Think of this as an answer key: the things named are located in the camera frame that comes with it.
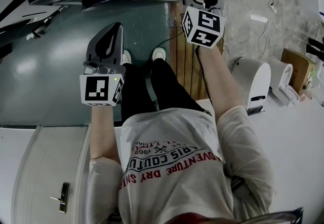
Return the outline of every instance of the wooden floor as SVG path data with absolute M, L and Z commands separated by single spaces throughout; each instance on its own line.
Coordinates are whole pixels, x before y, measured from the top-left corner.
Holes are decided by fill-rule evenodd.
M 188 43 L 182 30 L 183 6 L 182 3 L 170 5 L 170 66 L 176 74 L 178 82 L 186 89 L 194 100 L 207 99 L 203 73 L 194 52 L 196 45 Z M 221 39 L 217 47 L 223 53 L 224 41 Z

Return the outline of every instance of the brown box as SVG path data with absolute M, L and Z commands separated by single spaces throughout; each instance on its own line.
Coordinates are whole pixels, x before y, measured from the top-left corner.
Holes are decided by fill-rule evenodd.
M 301 94 L 303 86 L 306 86 L 315 68 L 315 64 L 303 54 L 286 48 L 283 50 L 281 61 L 293 65 L 293 75 L 289 85 L 292 86 L 298 94 Z

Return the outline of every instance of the white shoe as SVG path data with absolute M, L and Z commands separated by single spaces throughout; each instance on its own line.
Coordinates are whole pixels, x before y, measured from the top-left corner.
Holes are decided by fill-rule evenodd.
M 126 63 L 132 64 L 132 57 L 131 57 L 130 53 L 126 49 L 124 49 L 123 60 L 122 60 L 121 64 L 123 65 Z
M 166 52 L 163 48 L 155 48 L 152 55 L 152 60 L 156 60 L 158 58 L 166 60 Z

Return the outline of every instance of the glasses frame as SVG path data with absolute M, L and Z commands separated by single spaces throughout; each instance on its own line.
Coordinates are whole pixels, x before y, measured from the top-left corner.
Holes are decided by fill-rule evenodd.
M 264 217 L 273 217 L 279 214 L 287 214 L 287 215 L 294 215 L 296 217 L 296 220 L 291 222 L 291 224 L 301 224 L 302 220 L 303 220 L 303 212 L 304 209 L 303 208 L 298 208 L 296 210 L 292 210 L 292 211 L 280 211 L 280 212 L 275 212 L 275 213 L 269 213 L 269 214 L 265 214 L 265 215 L 260 215 L 254 218 L 250 218 L 247 219 L 245 221 L 242 221 L 238 224 L 258 224 L 258 220 L 263 219 Z

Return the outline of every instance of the black pants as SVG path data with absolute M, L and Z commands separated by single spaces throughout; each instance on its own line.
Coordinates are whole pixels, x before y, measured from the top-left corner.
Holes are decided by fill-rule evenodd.
M 124 122 L 139 113 L 156 111 L 145 84 L 145 78 L 139 68 L 132 64 L 126 67 L 125 83 L 121 90 L 121 118 Z M 163 59 L 156 59 L 152 65 L 151 82 L 157 96 L 159 109 L 188 108 L 205 111 L 178 83 L 171 67 Z

